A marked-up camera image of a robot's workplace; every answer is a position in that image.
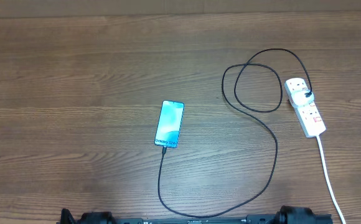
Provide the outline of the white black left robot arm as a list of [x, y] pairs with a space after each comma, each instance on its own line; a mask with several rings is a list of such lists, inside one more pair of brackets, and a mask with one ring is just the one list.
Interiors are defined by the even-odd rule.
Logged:
[[116, 224], [116, 221], [111, 212], [84, 213], [79, 220], [76, 220], [70, 210], [63, 208], [59, 224]]

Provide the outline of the black smartphone lit screen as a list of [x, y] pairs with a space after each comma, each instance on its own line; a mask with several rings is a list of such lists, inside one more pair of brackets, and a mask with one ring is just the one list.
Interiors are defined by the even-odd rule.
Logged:
[[184, 103], [164, 100], [156, 129], [154, 143], [157, 146], [176, 148], [179, 142]]

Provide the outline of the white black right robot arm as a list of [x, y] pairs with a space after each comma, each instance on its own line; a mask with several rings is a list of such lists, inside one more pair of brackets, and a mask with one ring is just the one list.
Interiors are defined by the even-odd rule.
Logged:
[[316, 224], [316, 215], [310, 208], [283, 205], [274, 216], [274, 224]]

